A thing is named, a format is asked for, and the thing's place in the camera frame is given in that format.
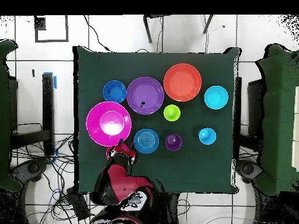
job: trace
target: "small purple bowl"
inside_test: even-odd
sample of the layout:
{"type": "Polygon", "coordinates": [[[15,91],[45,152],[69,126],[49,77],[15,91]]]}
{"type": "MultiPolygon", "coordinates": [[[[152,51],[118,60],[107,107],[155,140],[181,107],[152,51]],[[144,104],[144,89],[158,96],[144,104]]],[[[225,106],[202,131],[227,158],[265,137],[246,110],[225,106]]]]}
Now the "small purple bowl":
{"type": "Polygon", "coordinates": [[[169,135],[165,140],[165,145],[170,151],[178,151],[182,147],[183,141],[176,134],[169,135]]]}

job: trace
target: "table leg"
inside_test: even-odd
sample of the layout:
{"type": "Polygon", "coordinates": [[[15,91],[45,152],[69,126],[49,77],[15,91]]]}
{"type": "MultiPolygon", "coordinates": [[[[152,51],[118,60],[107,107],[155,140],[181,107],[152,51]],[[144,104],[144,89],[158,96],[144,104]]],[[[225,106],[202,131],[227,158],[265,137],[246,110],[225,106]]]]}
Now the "table leg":
{"type": "Polygon", "coordinates": [[[207,32],[207,30],[208,30],[208,26],[210,25],[210,22],[211,22],[211,20],[212,20],[212,17],[213,17],[213,15],[210,15],[210,16],[208,17],[208,21],[207,21],[206,26],[204,27],[203,33],[206,33],[206,32],[207,32]]]}
{"type": "Polygon", "coordinates": [[[150,29],[148,28],[148,23],[147,23],[147,15],[143,16],[143,22],[144,22],[145,30],[147,31],[148,42],[152,43],[151,33],[149,31],[150,29]]]}

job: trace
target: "purple plate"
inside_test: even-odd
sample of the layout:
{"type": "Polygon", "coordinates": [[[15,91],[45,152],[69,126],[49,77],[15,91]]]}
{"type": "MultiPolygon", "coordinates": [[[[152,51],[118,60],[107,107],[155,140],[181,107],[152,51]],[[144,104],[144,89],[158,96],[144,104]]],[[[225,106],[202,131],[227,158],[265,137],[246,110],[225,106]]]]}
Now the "purple plate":
{"type": "Polygon", "coordinates": [[[150,77],[140,77],[133,80],[127,89],[128,105],[143,115],[156,112],[164,101],[162,85],[150,77]]]}

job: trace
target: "light blue bowl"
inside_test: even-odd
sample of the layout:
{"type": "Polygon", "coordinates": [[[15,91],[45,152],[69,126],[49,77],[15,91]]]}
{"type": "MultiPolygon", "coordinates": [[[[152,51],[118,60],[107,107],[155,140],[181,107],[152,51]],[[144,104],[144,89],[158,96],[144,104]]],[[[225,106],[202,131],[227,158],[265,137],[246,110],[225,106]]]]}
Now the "light blue bowl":
{"type": "Polygon", "coordinates": [[[121,103],[127,96],[126,87],[117,80],[111,80],[103,88],[103,96],[108,102],[121,103]]]}
{"type": "Polygon", "coordinates": [[[228,93],[224,87],[212,86],[204,94],[205,104],[214,110],[223,108],[228,101],[228,93]]]}
{"type": "Polygon", "coordinates": [[[150,154],[159,146],[159,138],[152,129],[141,129],[136,133],[134,143],[140,153],[150,154]]]}
{"type": "Polygon", "coordinates": [[[216,132],[211,128],[201,129],[199,131],[199,140],[206,145],[212,144],[216,140],[216,132]]]}

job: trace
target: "pink bowl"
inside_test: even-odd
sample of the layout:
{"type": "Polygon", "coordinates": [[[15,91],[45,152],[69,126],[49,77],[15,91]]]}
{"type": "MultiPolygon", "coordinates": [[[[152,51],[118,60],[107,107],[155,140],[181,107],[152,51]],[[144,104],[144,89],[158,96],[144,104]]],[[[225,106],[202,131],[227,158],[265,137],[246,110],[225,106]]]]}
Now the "pink bowl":
{"type": "Polygon", "coordinates": [[[104,101],[95,105],[87,115],[86,129],[97,144],[113,146],[124,140],[131,131],[131,118],[120,104],[104,101]]]}

